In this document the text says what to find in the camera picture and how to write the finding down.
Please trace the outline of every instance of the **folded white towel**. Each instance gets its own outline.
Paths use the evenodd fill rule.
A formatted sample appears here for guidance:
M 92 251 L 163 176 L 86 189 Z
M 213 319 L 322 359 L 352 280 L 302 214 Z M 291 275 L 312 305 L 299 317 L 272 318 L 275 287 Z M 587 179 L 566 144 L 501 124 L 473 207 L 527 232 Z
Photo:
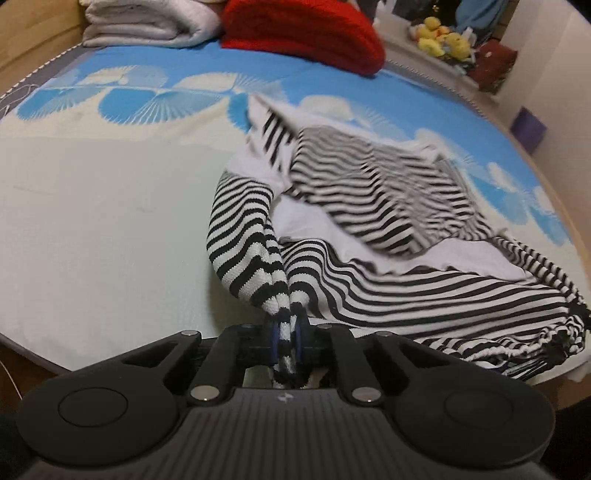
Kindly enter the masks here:
M 223 5 L 195 0 L 79 0 L 90 25 L 85 47 L 193 47 L 222 31 Z

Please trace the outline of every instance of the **wooden bed frame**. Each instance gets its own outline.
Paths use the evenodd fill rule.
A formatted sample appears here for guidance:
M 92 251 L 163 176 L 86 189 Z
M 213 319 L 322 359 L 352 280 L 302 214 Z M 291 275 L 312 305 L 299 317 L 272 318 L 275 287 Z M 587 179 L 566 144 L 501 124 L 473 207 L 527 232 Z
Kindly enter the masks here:
M 81 42 L 85 26 L 83 9 L 77 0 L 7 0 L 0 7 L 0 95 L 40 65 Z M 591 264 L 586 242 L 580 236 L 551 183 L 541 174 L 506 126 L 496 120 L 494 105 L 488 102 L 485 96 L 477 100 L 491 121 L 511 139 L 515 148 L 540 179 L 556 212 L 568 229 L 589 277 Z M 17 384 L 24 391 L 50 376 L 48 372 L 22 359 L 7 347 L 0 347 L 0 360 L 9 366 Z M 557 408 L 564 408 L 591 396 L 591 375 L 578 384 L 562 376 L 536 388 L 544 392 Z M 13 397 L 14 394 L 9 393 L 11 389 L 8 378 L 0 371 L 0 398 L 6 398 L 6 395 Z

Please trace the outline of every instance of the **blue cloth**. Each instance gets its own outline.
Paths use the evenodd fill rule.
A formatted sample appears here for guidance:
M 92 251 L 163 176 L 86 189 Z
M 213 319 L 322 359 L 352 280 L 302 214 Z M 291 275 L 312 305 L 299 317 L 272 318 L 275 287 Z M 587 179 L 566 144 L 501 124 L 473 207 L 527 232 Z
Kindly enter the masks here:
M 463 0 L 456 10 L 457 31 L 487 30 L 499 21 L 509 0 Z

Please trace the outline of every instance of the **yellow plush toy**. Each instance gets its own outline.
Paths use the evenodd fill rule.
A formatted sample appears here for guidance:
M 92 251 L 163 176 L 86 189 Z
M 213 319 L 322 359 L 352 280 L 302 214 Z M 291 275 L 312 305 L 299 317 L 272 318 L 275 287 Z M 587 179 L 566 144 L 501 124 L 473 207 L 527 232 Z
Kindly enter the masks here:
M 459 40 L 456 38 L 452 38 L 450 42 L 450 35 L 448 35 L 446 38 L 446 43 L 449 45 L 450 57 L 453 57 L 456 60 L 460 61 L 464 61 L 470 58 L 470 55 L 472 53 L 472 47 L 470 46 L 470 42 L 468 42 L 463 37 L 460 37 Z
M 427 17 L 423 23 L 425 23 L 425 27 L 431 31 L 437 30 L 441 27 L 441 21 L 437 17 Z
M 429 38 L 435 40 L 437 38 L 437 30 L 430 30 L 426 25 L 421 25 L 417 28 L 417 39 Z
M 432 38 L 419 38 L 418 48 L 432 57 L 443 57 L 445 55 L 445 50 L 443 50 L 439 42 Z

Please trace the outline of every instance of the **white wall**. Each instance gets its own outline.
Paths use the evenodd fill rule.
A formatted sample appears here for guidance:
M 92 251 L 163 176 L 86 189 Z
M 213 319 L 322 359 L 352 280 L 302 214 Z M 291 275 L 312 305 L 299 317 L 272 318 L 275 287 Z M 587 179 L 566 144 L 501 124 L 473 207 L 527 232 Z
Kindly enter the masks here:
M 591 25 L 566 0 L 521 0 L 503 37 L 519 58 L 499 117 L 522 106 L 548 127 L 535 163 L 591 249 Z
M 566 0 L 521 0 L 502 43 L 519 51 L 501 89 L 499 117 L 510 125 L 560 44 L 574 8 Z

